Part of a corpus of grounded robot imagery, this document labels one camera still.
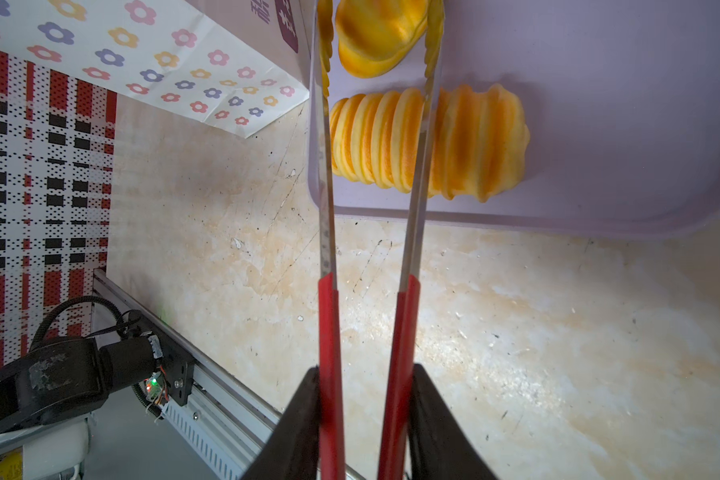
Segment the red handled metal tongs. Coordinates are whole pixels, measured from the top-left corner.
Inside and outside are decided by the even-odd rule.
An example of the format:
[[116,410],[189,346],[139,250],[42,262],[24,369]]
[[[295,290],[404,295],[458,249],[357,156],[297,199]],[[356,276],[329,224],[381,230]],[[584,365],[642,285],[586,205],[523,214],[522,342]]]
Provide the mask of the red handled metal tongs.
[[397,354],[393,330],[397,310],[405,305],[409,275],[419,273],[419,242],[406,242],[402,232],[421,236],[416,197],[398,189],[352,183],[331,173],[329,109],[341,97],[359,91],[389,89],[399,80],[425,87],[438,77],[439,61],[426,54],[424,37],[378,78],[360,78],[339,59],[342,42],[334,23],[319,35],[322,8],[310,14],[310,117],[308,186],[319,210],[318,319],[320,395],[328,423],[320,430],[320,465],[326,479],[376,479],[385,461],[394,463],[390,478],[403,476],[405,424],[386,427],[386,390],[396,379],[395,362],[410,365],[414,341]]

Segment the round striped bun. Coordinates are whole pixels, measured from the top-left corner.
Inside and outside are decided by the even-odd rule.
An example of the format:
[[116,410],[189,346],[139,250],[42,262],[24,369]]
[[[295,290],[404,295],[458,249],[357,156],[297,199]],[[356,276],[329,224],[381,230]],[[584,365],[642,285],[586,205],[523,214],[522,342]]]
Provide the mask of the round striped bun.
[[422,0],[341,1],[335,26],[344,69],[357,78],[389,72],[425,33],[428,8]]

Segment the ridged bread loaf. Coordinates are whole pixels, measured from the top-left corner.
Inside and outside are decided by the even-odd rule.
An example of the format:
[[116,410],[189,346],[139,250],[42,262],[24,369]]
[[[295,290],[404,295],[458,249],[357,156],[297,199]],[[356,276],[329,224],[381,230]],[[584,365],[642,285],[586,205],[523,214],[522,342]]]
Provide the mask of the ridged bread loaf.
[[[352,182],[401,193],[412,189],[424,95],[357,94],[330,112],[332,171]],[[530,131],[520,99],[499,84],[485,92],[462,85],[439,96],[428,194],[480,202],[519,184]]]

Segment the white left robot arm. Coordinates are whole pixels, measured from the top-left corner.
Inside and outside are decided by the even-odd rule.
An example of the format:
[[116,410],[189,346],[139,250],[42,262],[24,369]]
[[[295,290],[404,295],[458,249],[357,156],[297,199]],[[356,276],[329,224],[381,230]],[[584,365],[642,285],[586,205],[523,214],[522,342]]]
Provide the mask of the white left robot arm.
[[[112,326],[86,336],[51,337],[53,323],[81,304],[103,307]],[[139,310],[104,298],[67,300],[41,321],[19,359],[0,368],[0,479],[79,479],[90,449],[88,416],[132,388],[147,410],[151,377],[164,365],[166,336]]]

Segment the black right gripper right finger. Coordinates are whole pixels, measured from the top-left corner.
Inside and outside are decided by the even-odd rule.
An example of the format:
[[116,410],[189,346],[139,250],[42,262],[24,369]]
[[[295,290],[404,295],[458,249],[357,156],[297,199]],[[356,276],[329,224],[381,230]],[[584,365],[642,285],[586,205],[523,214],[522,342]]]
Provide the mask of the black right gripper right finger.
[[498,479],[421,364],[413,366],[409,441],[413,479]]

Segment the white printed paper bag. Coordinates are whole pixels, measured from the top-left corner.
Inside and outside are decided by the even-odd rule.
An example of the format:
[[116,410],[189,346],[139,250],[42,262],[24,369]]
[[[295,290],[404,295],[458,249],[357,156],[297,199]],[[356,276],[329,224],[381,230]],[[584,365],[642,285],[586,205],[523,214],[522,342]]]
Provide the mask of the white printed paper bag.
[[250,137],[309,97],[296,1],[0,1],[0,51]]

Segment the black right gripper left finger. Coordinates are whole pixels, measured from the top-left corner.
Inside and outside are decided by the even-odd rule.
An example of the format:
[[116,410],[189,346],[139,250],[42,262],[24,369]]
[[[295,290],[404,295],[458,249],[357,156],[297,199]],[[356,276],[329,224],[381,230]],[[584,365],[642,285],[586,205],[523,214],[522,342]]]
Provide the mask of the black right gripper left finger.
[[241,480],[316,479],[320,415],[319,369],[312,367]]

